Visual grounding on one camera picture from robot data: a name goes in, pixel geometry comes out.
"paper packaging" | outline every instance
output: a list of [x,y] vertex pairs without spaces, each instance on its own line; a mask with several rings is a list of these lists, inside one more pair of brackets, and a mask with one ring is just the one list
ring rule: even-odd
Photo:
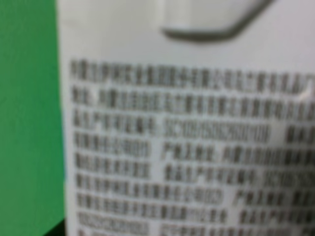
[[159,3],[58,1],[67,235],[314,235],[315,2],[203,41]]

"green surface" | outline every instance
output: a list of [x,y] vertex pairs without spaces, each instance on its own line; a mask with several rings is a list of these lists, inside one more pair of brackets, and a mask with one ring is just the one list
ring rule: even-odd
[[63,219],[53,0],[0,0],[0,235],[41,236]]

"green background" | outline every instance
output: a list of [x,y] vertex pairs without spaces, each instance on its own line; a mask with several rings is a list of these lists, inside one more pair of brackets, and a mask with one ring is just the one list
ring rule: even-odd
[[54,0],[0,0],[0,235],[41,236],[63,219]]

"white packaging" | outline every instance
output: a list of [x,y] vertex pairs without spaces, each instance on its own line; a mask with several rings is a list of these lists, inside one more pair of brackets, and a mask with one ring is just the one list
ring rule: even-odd
[[313,236],[315,2],[168,37],[155,0],[59,0],[68,236]]

